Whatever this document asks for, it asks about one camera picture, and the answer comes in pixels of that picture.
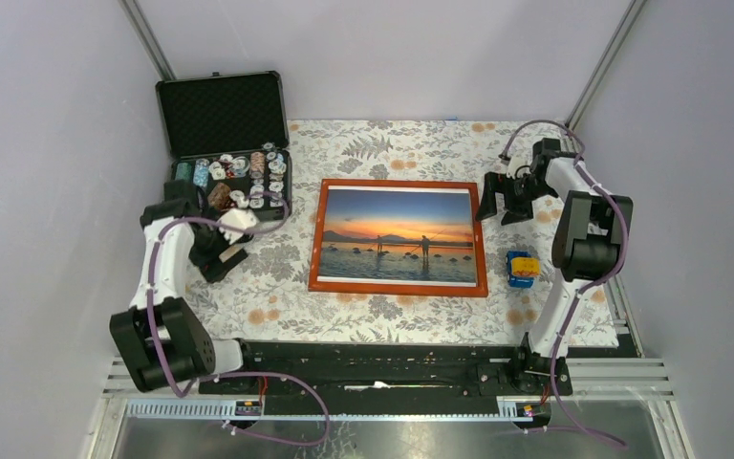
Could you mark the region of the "orange wooden photo frame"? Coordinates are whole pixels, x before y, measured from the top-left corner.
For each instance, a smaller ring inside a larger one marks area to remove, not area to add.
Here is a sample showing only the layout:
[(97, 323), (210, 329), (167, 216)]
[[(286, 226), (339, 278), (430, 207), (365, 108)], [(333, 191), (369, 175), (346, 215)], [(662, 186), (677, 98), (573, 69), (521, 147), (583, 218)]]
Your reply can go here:
[(312, 292), (486, 297), (479, 190), (470, 182), (325, 179)]

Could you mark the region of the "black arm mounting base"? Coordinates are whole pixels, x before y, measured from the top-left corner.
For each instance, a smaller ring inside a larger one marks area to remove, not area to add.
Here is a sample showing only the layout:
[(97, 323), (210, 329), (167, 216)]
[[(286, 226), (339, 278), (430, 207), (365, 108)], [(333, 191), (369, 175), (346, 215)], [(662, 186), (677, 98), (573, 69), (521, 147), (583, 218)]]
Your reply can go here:
[(498, 396), (570, 396), (570, 362), (632, 358), (624, 350), (572, 350), (556, 363), (522, 346), (322, 344), (245, 341), (237, 376), (198, 382), (202, 395), (255, 396), (269, 415), (490, 414)]

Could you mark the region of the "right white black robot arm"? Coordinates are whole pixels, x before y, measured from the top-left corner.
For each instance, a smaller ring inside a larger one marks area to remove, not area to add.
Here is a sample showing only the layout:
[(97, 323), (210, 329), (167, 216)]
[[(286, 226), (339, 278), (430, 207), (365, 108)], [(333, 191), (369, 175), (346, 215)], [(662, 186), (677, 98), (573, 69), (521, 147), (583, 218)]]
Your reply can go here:
[(570, 336), (591, 291), (617, 274), (625, 261), (633, 201), (597, 182), (580, 155), (544, 138), (532, 148), (526, 173), (487, 172), (475, 220), (500, 215), (502, 225), (535, 215), (536, 200), (563, 202), (551, 246), (554, 280), (546, 304), (504, 365), (501, 382), (515, 393), (570, 394), (566, 365)]

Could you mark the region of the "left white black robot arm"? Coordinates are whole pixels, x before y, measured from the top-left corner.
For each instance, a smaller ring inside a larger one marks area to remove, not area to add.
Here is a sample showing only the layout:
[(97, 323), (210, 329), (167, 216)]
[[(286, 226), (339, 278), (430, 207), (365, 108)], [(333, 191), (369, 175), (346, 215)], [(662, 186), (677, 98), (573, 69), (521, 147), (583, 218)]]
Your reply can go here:
[(258, 380), (255, 363), (243, 358), (241, 344), (210, 337), (186, 298), (191, 267), (214, 283), (247, 258), (240, 244), (258, 219), (248, 208), (220, 210), (204, 192), (183, 180), (164, 185), (162, 202), (140, 216), (145, 240), (139, 286), (127, 311), (111, 316), (109, 330), (140, 392), (190, 383), (222, 373), (237, 393)]

